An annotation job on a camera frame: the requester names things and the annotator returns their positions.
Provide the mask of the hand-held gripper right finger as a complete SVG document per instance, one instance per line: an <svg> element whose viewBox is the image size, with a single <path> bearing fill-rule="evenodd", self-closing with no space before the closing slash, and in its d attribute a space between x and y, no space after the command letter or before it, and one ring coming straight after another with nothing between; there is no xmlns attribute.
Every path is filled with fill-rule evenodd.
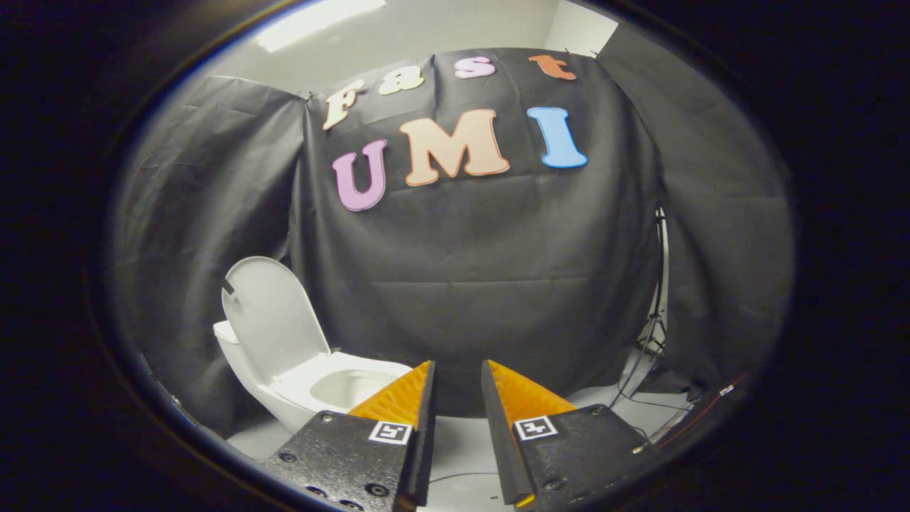
<svg viewBox="0 0 910 512"><path fill-rule="evenodd" d="M514 509L604 509L664 453L607 405L576 406L492 360L481 366L503 500Z"/></svg>

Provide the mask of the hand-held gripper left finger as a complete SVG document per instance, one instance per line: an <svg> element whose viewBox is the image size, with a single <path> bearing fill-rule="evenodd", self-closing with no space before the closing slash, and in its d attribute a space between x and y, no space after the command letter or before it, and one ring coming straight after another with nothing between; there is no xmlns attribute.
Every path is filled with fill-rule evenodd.
<svg viewBox="0 0 910 512"><path fill-rule="evenodd" d="M303 496L341 510L425 506L436 369L435 362L423 362L350 412L318 412L264 461L264 470Z"/></svg>

